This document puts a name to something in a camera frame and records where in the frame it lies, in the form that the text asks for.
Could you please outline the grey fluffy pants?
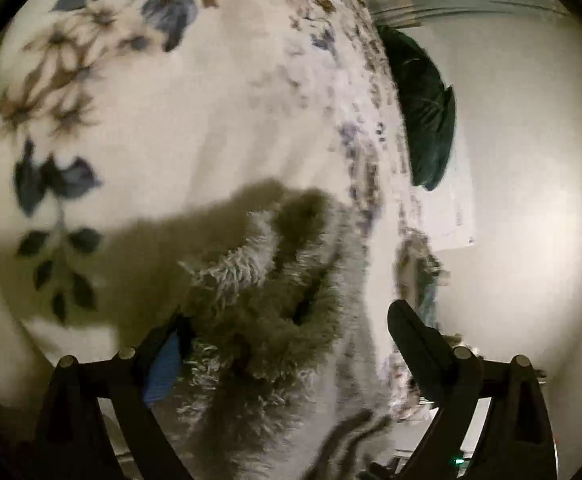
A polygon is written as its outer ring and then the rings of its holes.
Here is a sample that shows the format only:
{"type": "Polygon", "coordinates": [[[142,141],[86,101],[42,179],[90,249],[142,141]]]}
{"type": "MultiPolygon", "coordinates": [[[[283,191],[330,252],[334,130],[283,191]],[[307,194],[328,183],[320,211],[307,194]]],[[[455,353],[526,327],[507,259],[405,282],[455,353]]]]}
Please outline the grey fluffy pants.
{"type": "Polygon", "coordinates": [[[107,226],[98,306],[119,346],[178,337],[159,427],[197,479],[352,479],[392,426],[361,214],[332,184],[266,179],[107,226]]]}

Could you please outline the dark green pillow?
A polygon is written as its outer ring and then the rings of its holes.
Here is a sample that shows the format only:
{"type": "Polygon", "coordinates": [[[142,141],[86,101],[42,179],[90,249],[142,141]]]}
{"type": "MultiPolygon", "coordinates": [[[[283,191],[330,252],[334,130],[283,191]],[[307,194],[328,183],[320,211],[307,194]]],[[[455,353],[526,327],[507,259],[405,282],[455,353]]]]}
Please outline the dark green pillow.
{"type": "Polygon", "coordinates": [[[451,86],[413,38],[394,27],[378,32],[401,104],[414,186],[434,191],[443,180],[456,131],[451,86]]]}

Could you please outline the cream floral checkered blanket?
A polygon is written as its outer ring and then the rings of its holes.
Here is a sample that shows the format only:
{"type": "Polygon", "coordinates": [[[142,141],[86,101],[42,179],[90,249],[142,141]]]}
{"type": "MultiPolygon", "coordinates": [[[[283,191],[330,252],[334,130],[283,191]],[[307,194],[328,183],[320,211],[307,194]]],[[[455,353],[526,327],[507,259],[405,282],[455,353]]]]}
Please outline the cream floral checkered blanket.
{"type": "Polygon", "coordinates": [[[64,354],[112,356],[94,264],[107,226],[266,179],[361,214],[389,410],[420,419],[384,330],[419,226],[403,114],[363,0],[29,0],[0,45],[0,404],[64,354]]]}

